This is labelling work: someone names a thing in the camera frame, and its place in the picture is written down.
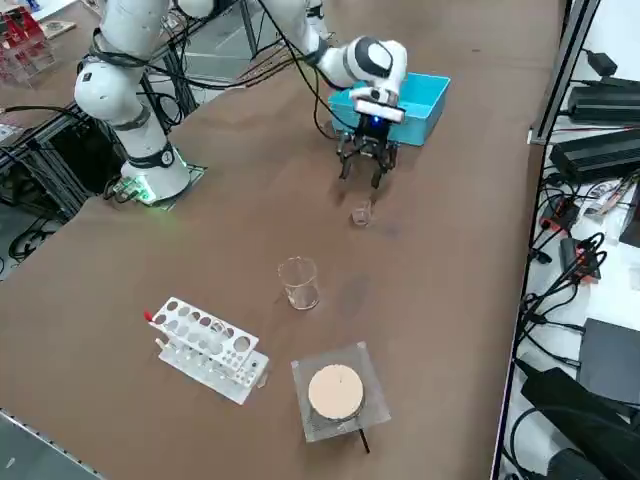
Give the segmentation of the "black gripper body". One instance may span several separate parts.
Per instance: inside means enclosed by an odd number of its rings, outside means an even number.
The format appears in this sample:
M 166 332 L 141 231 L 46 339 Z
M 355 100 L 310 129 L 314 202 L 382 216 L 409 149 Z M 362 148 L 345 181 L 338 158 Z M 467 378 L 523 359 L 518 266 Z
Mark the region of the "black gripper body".
M 382 117 L 360 117 L 358 125 L 350 134 L 354 143 L 372 143 L 386 146 L 393 123 Z

